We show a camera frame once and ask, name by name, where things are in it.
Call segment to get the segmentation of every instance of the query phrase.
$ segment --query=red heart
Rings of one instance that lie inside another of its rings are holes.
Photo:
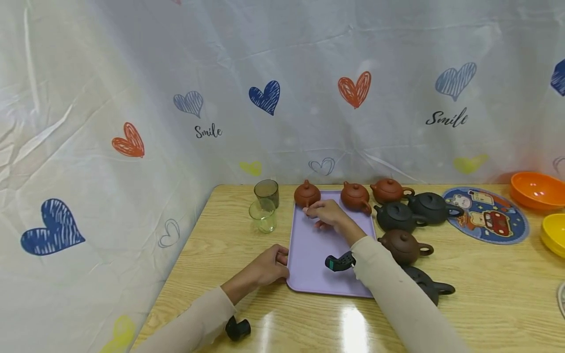
[[[145,147],[143,146],[141,136],[132,123],[124,124],[124,134],[127,140],[121,137],[115,137],[112,139],[112,146],[116,151],[128,157],[143,158],[145,155]]]
[[[341,96],[353,106],[354,109],[359,108],[361,103],[367,98],[369,87],[371,87],[371,73],[363,72],[357,79],[357,84],[349,77],[342,77],[337,81],[337,87],[340,89]]]

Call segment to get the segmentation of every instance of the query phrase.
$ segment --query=purple tray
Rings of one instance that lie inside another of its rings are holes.
[[[323,190],[323,200],[334,199],[340,207],[369,235],[376,239],[373,218],[351,212],[341,203],[340,190]],[[309,219],[294,205],[288,268],[288,286],[298,292],[372,298],[371,292],[355,278],[353,269],[334,272],[325,266],[328,255],[339,258],[349,251],[345,240],[335,230],[314,228],[317,219]]]

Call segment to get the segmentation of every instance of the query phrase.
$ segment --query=teapot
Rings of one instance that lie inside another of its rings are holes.
[[[448,217],[459,217],[465,210],[445,202],[444,198],[434,193],[404,195],[408,199],[408,207],[412,212],[425,216],[430,224],[440,224]]]
[[[431,245],[419,243],[412,234],[404,230],[389,230],[377,240],[390,251],[394,261],[400,266],[409,266],[415,263],[420,255],[428,256],[433,254],[433,247]]]
[[[371,185],[375,201],[384,204],[388,202],[400,201],[404,196],[405,191],[409,191],[410,195],[414,195],[414,189],[403,188],[398,181],[385,178]]]
[[[400,229],[412,233],[417,226],[428,225],[425,216],[415,215],[402,202],[390,202],[382,207],[374,206],[374,209],[377,211],[377,223],[385,232]]]
[[[310,207],[313,203],[320,201],[320,189],[314,184],[310,184],[308,179],[294,191],[294,202],[300,207]]]
[[[344,181],[344,188],[341,190],[341,202],[352,211],[362,211],[368,215],[372,213],[369,204],[369,191],[361,184],[350,184]]]
[[[429,299],[437,306],[440,295],[455,293],[455,287],[446,283],[434,282],[424,271],[413,266],[402,268],[410,278],[426,293]]]

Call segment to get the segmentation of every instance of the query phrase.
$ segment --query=heart outline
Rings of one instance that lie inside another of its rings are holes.
[[[321,172],[321,170],[322,170],[322,168],[323,168],[323,166],[326,162],[329,162],[331,166],[329,167],[329,171],[326,174],[324,174],[324,173]],[[318,165],[318,170],[316,170],[316,168],[314,168],[315,164]],[[336,161],[331,157],[326,157],[326,158],[322,159],[321,163],[319,163],[317,160],[311,160],[310,162],[308,162],[308,166],[314,172],[321,174],[321,175],[328,176],[333,172],[333,168],[336,166]]]
[[[169,242],[169,241],[166,240],[165,243],[164,243],[163,242],[164,238],[174,239],[173,237],[171,237],[171,233],[169,232],[169,226],[170,225],[172,225],[176,229],[176,239],[173,242]],[[162,248],[162,249],[173,246],[174,244],[177,243],[177,241],[179,241],[179,239],[180,239],[180,227],[179,227],[179,224],[177,223],[177,221],[175,221],[172,218],[168,219],[165,222],[165,232],[166,232],[166,234],[163,235],[162,237],[160,237],[159,242],[158,242],[159,247]]]
[[[461,174],[473,174],[489,159],[487,154],[480,154],[473,158],[458,157],[453,160],[453,167]]]
[[[263,165],[258,160],[252,163],[240,162],[240,168],[252,176],[260,176],[263,173]]]
[[[104,345],[100,353],[123,352],[136,337],[136,325],[127,315],[122,315],[114,322],[112,339]]]
[[[263,92],[257,87],[249,89],[249,99],[251,99],[251,102],[272,116],[275,115],[275,108],[279,104],[280,94],[281,86],[275,80],[267,83]]]
[[[555,172],[557,173],[557,176],[558,176],[561,180],[563,180],[564,177],[561,175],[561,171],[559,170],[559,165],[560,165],[560,163],[561,163],[562,161],[564,161],[564,160],[565,160],[565,156],[560,156],[560,157],[557,157],[557,158],[555,158],[555,159],[553,160],[553,169],[555,170]]]
[[[471,82],[477,73],[477,64],[468,62],[456,70],[451,67],[443,71],[436,80],[436,91],[441,94],[450,96],[454,102],[457,101],[459,95],[465,87]]]
[[[26,230],[20,239],[25,252],[45,256],[84,243],[75,218],[67,205],[59,199],[47,199],[41,204],[44,228]]]
[[[363,72],[355,84],[349,77],[342,77],[337,81],[337,88],[345,101],[351,104],[353,109],[357,109],[365,101],[371,88],[371,73]]]
[[[119,153],[128,157],[140,157],[145,155],[145,146],[139,132],[132,123],[124,123],[125,139],[121,137],[114,137],[112,139],[112,146]]]
[[[178,110],[188,114],[196,115],[200,119],[200,111],[204,106],[204,98],[197,91],[190,91],[186,95],[176,94],[173,103]]]

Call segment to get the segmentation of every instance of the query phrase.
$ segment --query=clear glass cup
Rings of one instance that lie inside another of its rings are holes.
[[[276,207],[269,199],[258,199],[249,206],[249,215],[260,232],[270,233],[277,227]]]
[[[275,208],[279,207],[279,185],[274,180],[262,180],[255,185],[253,192],[257,199],[269,199],[275,204]]]

